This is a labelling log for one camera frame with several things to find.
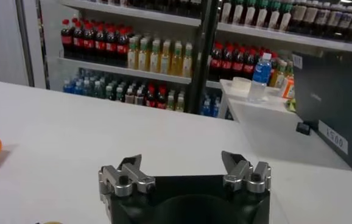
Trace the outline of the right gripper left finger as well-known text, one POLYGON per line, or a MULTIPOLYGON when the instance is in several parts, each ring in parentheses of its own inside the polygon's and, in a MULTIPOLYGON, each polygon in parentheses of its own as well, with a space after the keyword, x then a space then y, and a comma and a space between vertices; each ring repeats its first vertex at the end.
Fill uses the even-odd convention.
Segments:
POLYGON ((152 193, 155 190, 155 178, 140 170, 141 160, 142 154, 139 154, 124 158, 117 168, 102 166, 99 170, 100 193, 129 197, 134 187, 140 193, 152 193))

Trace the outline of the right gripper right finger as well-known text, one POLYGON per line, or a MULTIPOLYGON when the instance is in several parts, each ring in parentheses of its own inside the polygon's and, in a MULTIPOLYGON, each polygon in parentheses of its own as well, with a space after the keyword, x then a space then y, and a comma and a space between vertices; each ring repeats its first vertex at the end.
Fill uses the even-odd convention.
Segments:
POLYGON ((262 194, 271 187, 271 167, 267 162, 253 164, 241 154, 221 152, 222 162, 227 174, 223 176, 223 186, 230 192, 243 188, 253 194, 262 194))

